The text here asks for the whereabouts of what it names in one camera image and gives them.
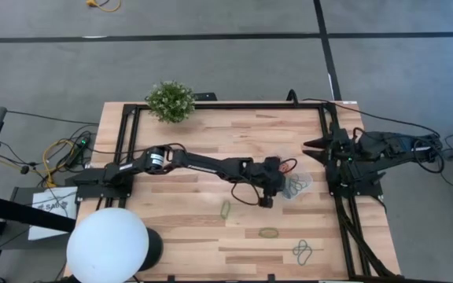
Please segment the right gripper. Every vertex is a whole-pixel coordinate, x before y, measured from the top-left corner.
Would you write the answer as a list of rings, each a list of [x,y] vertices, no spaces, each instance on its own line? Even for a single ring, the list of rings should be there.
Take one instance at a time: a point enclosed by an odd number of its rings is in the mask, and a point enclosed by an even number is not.
[[[350,139],[348,132],[337,125],[331,125],[331,139],[323,137],[304,142],[304,146],[326,150],[304,150],[303,154],[313,158],[328,167],[350,165],[354,157],[354,141]]]

